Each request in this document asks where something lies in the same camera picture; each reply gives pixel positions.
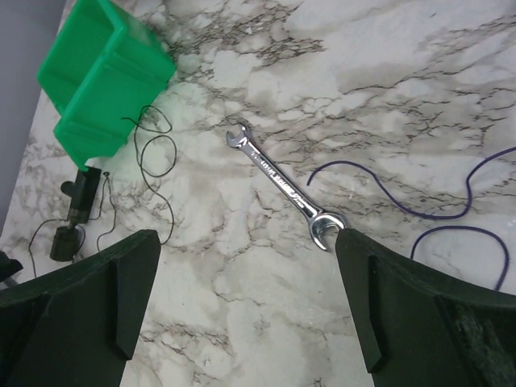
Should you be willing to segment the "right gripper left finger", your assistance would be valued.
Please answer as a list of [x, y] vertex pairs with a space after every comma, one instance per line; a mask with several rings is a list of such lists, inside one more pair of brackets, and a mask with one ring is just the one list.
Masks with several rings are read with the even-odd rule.
[[3, 386], [118, 386], [160, 259], [140, 230], [76, 264], [1, 292]]

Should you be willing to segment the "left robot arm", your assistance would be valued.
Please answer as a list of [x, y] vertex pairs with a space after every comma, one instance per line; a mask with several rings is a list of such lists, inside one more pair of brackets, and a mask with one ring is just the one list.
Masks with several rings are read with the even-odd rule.
[[17, 285], [13, 276], [23, 270], [22, 264], [16, 260], [11, 259], [5, 252], [0, 252], [0, 280], [1, 288], [10, 288]]

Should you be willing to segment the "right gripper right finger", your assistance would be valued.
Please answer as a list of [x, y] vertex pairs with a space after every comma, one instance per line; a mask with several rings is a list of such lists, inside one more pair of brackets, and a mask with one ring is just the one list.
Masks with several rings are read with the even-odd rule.
[[376, 386], [513, 386], [515, 297], [410, 260], [351, 228], [335, 243]]

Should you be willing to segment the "small open-end chrome wrench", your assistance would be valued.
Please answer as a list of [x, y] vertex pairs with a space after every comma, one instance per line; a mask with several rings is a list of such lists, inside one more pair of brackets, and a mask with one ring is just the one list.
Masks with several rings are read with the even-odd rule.
[[347, 223], [344, 216], [340, 213], [323, 209], [309, 198], [254, 142], [248, 125], [240, 123], [237, 134], [228, 131], [226, 133], [226, 141], [229, 147], [244, 153], [303, 214], [307, 221], [310, 238], [318, 248], [329, 252], [330, 247], [324, 239], [324, 234], [330, 228], [335, 228], [338, 231], [345, 229]]

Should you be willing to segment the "green storage bin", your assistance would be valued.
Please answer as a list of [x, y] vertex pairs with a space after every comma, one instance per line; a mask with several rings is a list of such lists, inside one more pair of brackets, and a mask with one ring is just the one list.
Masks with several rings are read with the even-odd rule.
[[130, 119], [167, 88], [176, 71], [149, 28], [111, 1], [78, 1], [37, 73], [60, 115], [54, 136], [73, 163], [112, 157]]

